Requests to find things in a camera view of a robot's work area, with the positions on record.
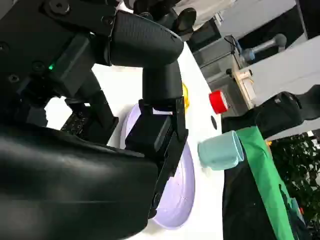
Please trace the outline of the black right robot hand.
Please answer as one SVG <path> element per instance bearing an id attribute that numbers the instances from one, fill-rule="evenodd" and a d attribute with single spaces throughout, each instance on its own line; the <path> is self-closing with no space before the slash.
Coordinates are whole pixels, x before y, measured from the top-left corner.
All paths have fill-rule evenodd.
<path id="1" fill-rule="evenodd" d="M 189 131 L 174 0 L 19 0 L 0 20 L 0 237 L 119 240 L 141 232 Z M 142 68 L 124 149 L 95 64 Z"/>

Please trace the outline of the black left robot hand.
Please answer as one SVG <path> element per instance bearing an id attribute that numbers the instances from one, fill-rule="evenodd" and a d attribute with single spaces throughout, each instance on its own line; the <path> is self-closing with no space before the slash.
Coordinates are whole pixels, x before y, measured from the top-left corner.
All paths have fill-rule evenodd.
<path id="1" fill-rule="evenodd" d="M 188 41 L 194 30 L 197 12 L 187 7 L 180 13 L 174 10 L 178 0 L 128 0 L 126 6 L 134 14 L 149 18 L 177 34 L 182 41 Z"/>

